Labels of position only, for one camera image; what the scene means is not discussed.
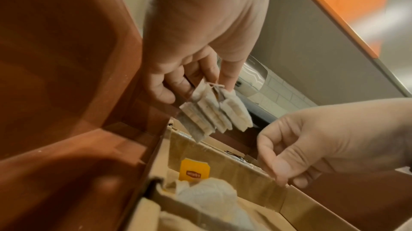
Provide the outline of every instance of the cardboard divider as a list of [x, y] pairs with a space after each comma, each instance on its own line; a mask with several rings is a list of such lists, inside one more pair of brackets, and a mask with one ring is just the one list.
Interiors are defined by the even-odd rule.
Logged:
[[[163, 179], [163, 183], [157, 182], [155, 185], [149, 185], [152, 190], [146, 193], [148, 194], [147, 199], [155, 202], [161, 211], [169, 214], [169, 224], [170, 217], [173, 219], [175, 228], [164, 229], [165, 225], [161, 225], [162, 230], [194, 231], [199, 230], [199, 228], [210, 231], [243, 230], [175, 200], [173, 183], [179, 178], [180, 163], [185, 158], [208, 163], [211, 169], [209, 177], [223, 179], [231, 184], [237, 190], [239, 206], [255, 222], [262, 224], [268, 230], [357, 230], [295, 187], [279, 187], [260, 168], [230, 156], [206, 143], [195, 143], [186, 133], [172, 126], [170, 123], [167, 127], [164, 140], [158, 148], [157, 157], [154, 159], [152, 171], [149, 173], [151, 179]], [[141, 215], [142, 211], [135, 210], [130, 223], [136, 217], [140, 217], [139, 214]], [[127, 230], [134, 231], [136, 229], [128, 228]]]

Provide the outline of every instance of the open cardboard box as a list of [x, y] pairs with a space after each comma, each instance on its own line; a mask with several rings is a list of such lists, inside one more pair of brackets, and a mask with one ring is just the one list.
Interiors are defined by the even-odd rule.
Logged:
[[230, 183], [237, 190], [238, 204], [269, 230], [357, 230], [297, 188], [279, 187], [260, 168], [225, 153], [222, 150], [225, 149], [224, 144], [211, 139], [195, 143], [187, 133], [174, 125], [179, 123], [171, 120], [153, 155], [148, 172], [148, 188], [131, 214], [126, 230], [171, 230], [159, 221], [159, 216], [164, 212], [178, 216], [174, 221], [179, 223], [180, 229], [176, 230], [239, 230], [174, 200], [169, 187], [178, 179], [180, 163], [185, 158], [207, 162], [210, 166], [209, 177]]

